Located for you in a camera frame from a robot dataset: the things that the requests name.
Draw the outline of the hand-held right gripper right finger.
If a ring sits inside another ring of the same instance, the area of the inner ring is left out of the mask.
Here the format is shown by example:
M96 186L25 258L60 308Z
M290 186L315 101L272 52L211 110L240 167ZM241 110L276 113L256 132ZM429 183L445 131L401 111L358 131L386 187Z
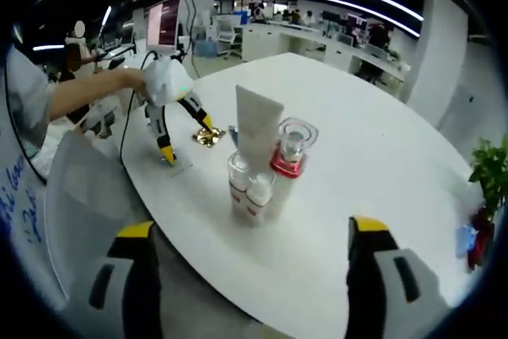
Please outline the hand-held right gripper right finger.
M346 284L346 338L423 338L449 312L437 275L374 218L349 218Z

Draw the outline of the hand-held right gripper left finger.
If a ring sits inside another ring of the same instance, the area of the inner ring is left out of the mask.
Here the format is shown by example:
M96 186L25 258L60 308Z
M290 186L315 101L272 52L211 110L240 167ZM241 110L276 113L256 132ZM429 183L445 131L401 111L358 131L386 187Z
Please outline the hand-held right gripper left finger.
M71 287L65 323L78 338L161 338L161 282L153 221L120 230Z

